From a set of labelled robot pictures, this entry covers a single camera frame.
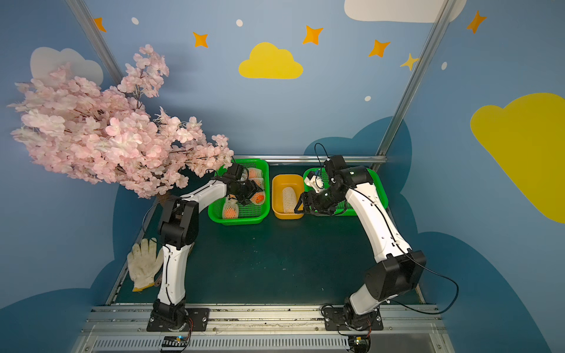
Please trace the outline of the white foam net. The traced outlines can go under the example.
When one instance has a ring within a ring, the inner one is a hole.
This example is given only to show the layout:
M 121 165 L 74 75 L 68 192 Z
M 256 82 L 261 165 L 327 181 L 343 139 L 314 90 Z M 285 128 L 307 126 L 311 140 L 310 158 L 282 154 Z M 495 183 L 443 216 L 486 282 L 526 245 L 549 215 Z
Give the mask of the white foam net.
M 283 190 L 283 212 L 284 213 L 289 213 L 289 214 L 294 214 L 294 208 L 297 205 L 297 194 L 294 190 L 294 188 L 292 187 L 285 187 Z

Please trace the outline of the netted orange with opening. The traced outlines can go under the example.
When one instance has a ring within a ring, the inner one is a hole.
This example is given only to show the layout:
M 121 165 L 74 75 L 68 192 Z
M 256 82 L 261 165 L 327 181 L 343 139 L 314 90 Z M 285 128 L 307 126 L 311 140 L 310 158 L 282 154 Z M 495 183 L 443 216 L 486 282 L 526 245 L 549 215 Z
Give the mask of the netted orange with opening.
M 266 194 L 264 191 L 256 192 L 251 198 L 251 202 L 258 206 L 264 204 L 265 200 L 266 200 Z

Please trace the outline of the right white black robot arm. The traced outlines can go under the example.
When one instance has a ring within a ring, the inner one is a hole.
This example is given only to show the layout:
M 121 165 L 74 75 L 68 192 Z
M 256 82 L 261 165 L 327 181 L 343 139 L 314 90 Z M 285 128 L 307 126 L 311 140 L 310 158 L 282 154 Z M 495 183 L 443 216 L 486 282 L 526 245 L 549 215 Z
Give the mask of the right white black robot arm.
M 345 301 L 336 327 L 368 330 L 382 303 L 419 284 L 427 259 L 412 250 L 400 235 L 378 195 L 375 179 L 364 166 L 349 167 L 341 155 L 329 157 L 323 167 L 304 176 L 309 188 L 294 210 L 315 216 L 335 216 L 339 204 L 351 206 L 369 239 L 375 265 L 366 271 L 364 284 Z

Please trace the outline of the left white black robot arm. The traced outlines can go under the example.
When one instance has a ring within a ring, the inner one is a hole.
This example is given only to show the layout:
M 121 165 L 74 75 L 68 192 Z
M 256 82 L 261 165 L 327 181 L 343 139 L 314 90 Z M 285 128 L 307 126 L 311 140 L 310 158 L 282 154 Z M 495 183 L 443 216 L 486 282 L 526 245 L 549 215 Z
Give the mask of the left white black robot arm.
M 200 212 L 225 197 L 250 204 L 254 195 L 263 191 L 246 166 L 234 163 L 202 187 L 165 203 L 157 228 L 163 250 L 162 283 L 147 326 L 149 332 L 191 329 L 185 308 L 185 272 L 199 234 Z

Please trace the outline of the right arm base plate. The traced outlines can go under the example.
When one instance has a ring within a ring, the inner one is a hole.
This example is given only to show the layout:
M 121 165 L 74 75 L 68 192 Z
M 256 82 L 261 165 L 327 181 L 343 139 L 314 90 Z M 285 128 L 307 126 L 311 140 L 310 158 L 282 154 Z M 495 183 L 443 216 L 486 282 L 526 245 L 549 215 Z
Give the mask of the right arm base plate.
M 383 320 L 379 309 L 358 315 L 349 307 L 324 305 L 320 308 L 320 313 L 325 321 L 326 331 L 383 330 Z

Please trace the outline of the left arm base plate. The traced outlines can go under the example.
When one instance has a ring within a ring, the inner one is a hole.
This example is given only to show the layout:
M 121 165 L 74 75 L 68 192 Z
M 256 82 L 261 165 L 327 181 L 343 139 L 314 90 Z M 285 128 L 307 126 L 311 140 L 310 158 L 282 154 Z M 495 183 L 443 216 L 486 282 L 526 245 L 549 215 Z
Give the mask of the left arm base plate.
M 204 332 L 210 310 L 204 307 L 184 308 L 172 314 L 152 313 L 147 332 Z

